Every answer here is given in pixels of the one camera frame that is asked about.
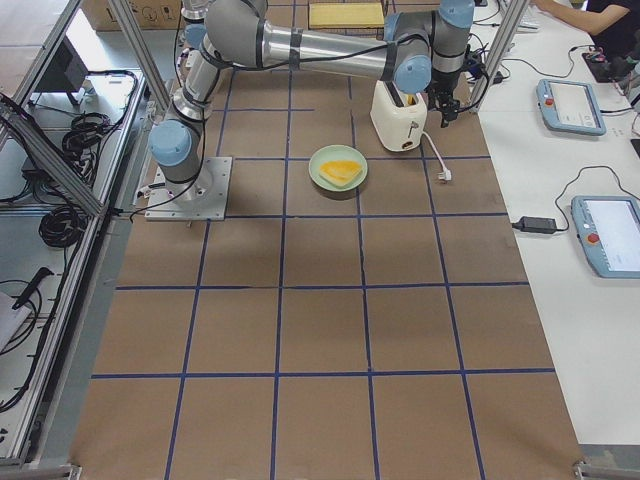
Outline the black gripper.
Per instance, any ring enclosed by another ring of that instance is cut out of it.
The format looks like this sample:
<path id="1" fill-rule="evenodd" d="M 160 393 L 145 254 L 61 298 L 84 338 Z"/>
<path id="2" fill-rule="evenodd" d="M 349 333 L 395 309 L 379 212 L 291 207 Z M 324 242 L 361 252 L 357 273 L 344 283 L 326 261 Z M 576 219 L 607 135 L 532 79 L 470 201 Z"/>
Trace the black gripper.
<path id="1" fill-rule="evenodd" d="M 426 88 L 428 110 L 441 114 L 441 128 L 449 126 L 449 119 L 456 119 L 459 114 L 460 101 L 454 98 L 454 90 L 458 85 L 461 70 L 443 72 L 432 68 L 432 78 Z"/>

